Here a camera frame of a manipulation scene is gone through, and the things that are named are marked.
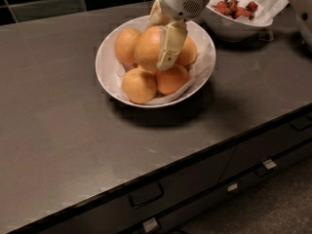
red fruit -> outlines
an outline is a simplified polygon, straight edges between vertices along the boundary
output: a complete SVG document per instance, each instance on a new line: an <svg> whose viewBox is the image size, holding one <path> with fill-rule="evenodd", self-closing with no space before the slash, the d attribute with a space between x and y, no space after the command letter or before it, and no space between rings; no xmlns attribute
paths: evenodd
<svg viewBox="0 0 312 234"><path fill-rule="evenodd" d="M240 16L244 16L245 15L245 10L238 10L235 15L234 15L234 19L240 17Z"/></svg>
<svg viewBox="0 0 312 234"><path fill-rule="evenodd" d="M246 6L246 9L250 12L255 12L257 9L257 6L258 5L254 1L252 1Z"/></svg>
<svg viewBox="0 0 312 234"><path fill-rule="evenodd" d="M230 8L230 10L232 11L232 13L236 13L238 11L237 9L237 4L238 1L237 0L230 0L228 2L228 8Z"/></svg>
<svg viewBox="0 0 312 234"><path fill-rule="evenodd" d="M244 7L240 7L240 6L238 6L238 7L237 7L237 11L240 11L240 12L245 12L245 11L246 11L246 9L245 9Z"/></svg>
<svg viewBox="0 0 312 234"><path fill-rule="evenodd" d="M227 8L227 3L225 3L224 1L219 1L217 2L217 4L215 5L216 8Z"/></svg>
<svg viewBox="0 0 312 234"><path fill-rule="evenodd" d="M250 17L253 13L250 11L245 11L245 17Z"/></svg>
<svg viewBox="0 0 312 234"><path fill-rule="evenodd" d="M229 8L220 8L220 7L216 7L214 9L216 12L220 13L220 14L223 14L225 16L229 16L231 15L231 10Z"/></svg>

orange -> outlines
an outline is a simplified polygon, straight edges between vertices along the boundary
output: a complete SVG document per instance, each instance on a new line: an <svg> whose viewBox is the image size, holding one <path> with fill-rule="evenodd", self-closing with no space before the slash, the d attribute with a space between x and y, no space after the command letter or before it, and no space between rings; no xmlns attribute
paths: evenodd
<svg viewBox="0 0 312 234"><path fill-rule="evenodd" d="M181 52L175 63L187 66L195 61L197 57L197 47L195 42L189 36L186 37Z"/></svg>
<svg viewBox="0 0 312 234"><path fill-rule="evenodd" d="M130 101L145 104L156 97L156 78L150 72L133 68L124 74L121 88Z"/></svg>
<svg viewBox="0 0 312 234"><path fill-rule="evenodd" d="M160 26L151 26L142 32L135 48L136 62L148 71L156 71L160 52Z"/></svg>
<svg viewBox="0 0 312 234"><path fill-rule="evenodd" d="M126 66L136 64L135 47L141 32L136 28L124 28L116 37L114 44L115 56Z"/></svg>
<svg viewBox="0 0 312 234"><path fill-rule="evenodd" d="M138 68L138 69L141 69L141 70L144 70L144 71L146 71L146 72L149 72L149 73L151 73L152 75L156 75L156 74L158 73L158 69L155 70L155 71L147 71L146 69L142 68L141 65L138 65L137 68Z"/></svg>
<svg viewBox="0 0 312 234"><path fill-rule="evenodd" d="M180 64L166 70L159 70L156 75L157 90L164 96L176 92L182 87L190 76L186 68Z"/></svg>
<svg viewBox="0 0 312 234"><path fill-rule="evenodd" d="M135 59L145 70L158 70L157 61L161 49L160 32L161 27L159 25L149 27L140 34L136 42ZM196 57L196 44L189 36L187 36L175 63L187 66L192 63Z"/></svg>

drawer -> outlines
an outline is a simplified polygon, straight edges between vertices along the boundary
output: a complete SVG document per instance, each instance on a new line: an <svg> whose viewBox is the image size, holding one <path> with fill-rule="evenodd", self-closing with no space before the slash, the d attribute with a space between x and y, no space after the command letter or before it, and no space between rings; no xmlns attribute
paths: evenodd
<svg viewBox="0 0 312 234"><path fill-rule="evenodd" d="M187 199L178 204L178 206L171 208L170 211L164 211L150 219L146 219L134 226L129 233L167 233L196 215L208 211L217 204L235 197L235 195L243 193L260 182L264 182L298 161L312 156L311 152L312 142L308 142L273 160L257 164L248 173L219 184L211 190L196 195L196 197Z"/></svg>
<svg viewBox="0 0 312 234"><path fill-rule="evenodd" d="M118 233L217 185L233 154L229 148L79 214L41 234Z"/></svg>
<svg viewBox="0 0 312 234"><path fill-rule="evenodd" d="M236 146L220 181L229 179L312 137L312 121L302 116Z"/></svg>

bowl of fruit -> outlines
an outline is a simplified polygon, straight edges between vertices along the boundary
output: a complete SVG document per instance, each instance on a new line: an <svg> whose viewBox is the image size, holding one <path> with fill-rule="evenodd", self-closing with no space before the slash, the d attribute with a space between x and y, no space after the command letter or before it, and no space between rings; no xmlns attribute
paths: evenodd
<svg viewBox="0 0 312 234"><path fill-rule="evenodd" d="M240 42L273 23L288 0L210 0L202 13L215 36L227 42Z"/></svg>
<svg viewBox="0 0 312 234"><path fill-rule="evenodd" d="M157 68L161 25L147 27L149 16L132 19L114 29L96 57L97 78L114 98L131 106L158 108L195 94L215 68L215 45L197 23L186 23L188 35L175 64Z"/></svg>

countertop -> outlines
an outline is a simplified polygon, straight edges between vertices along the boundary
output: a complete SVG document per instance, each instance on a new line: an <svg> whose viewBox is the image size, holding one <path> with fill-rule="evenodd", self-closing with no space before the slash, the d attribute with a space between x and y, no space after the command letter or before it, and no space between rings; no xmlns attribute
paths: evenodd
<svg viewBox="0 0 312 234"><path fill-rule="evenodd" d="M116 101L96 77L98 47L150 7L0 27L0 233L311 103L312 56L291 8L268 28L274 41L213 38L214 73L186 101L155 110Z"/></svg>

